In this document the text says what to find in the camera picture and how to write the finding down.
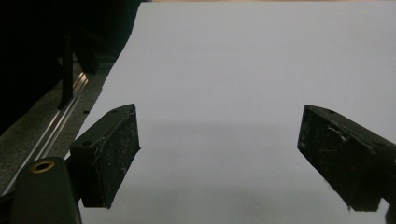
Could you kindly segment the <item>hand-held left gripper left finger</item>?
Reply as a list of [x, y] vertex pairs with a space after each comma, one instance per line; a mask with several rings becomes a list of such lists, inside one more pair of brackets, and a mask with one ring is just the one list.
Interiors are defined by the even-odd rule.
[[139, 150], [133, 104], [108, 111], [75, 140], [68, 162], [83, 205], [110, 208]]

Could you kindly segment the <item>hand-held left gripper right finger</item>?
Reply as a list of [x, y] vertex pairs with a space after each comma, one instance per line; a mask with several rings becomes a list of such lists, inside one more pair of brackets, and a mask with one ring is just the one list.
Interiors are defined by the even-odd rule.
[[396, 208], [396, 145], [327, 108], [306, 105], [297, 148], [355, 211]]

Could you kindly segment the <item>grey metal table frame rail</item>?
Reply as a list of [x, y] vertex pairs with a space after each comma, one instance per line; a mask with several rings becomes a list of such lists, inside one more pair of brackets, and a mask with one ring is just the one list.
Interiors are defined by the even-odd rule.
[[63, 108], [59, 107], [62, 85], [57, 84], [0, 135], [0, 196], [12, 191], [25, 164], [67, 154], [116, 61], [104, 53], [96, 59], [98, 69], [93, 74], [82, 71], [79, 63], [73, 62], [73, 96]]

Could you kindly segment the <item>black metal stand post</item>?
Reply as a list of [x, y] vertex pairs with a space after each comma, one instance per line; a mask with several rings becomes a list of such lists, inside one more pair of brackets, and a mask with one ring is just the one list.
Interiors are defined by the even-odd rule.
[[59, 109], [63, 109], [73, 97], [73, 51], [70, 30], [64, 33], [62, 68], [62, 97], [58, 106]]

